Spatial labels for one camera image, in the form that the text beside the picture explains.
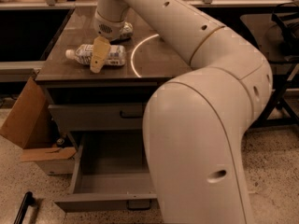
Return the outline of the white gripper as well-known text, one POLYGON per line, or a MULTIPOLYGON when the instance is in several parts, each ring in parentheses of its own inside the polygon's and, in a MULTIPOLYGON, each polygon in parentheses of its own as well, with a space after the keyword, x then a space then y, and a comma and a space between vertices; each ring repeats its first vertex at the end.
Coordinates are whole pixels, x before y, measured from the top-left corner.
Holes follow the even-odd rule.
POLYGON ((93 41, 93 55, 90 64, 90 70, 93 73, 101 71, 110 51, 109 41, 112 41, 124 23, 125 21, 108 21, 98 12, 95 12, 94 29, 101 36, 96 37, 93 41))

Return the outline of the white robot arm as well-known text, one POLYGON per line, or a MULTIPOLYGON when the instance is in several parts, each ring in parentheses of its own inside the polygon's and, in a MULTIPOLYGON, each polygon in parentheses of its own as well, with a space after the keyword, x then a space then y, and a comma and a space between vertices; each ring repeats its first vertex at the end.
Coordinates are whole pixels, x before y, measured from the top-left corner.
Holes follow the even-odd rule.
POLYGON ((153 93, 143 117, 164 222, 254 224, 241 141, 269 101, 269 62, 231 28, 181 0, 98 0, 97 32, 116 39, 129 9, 192 69, 153 93))

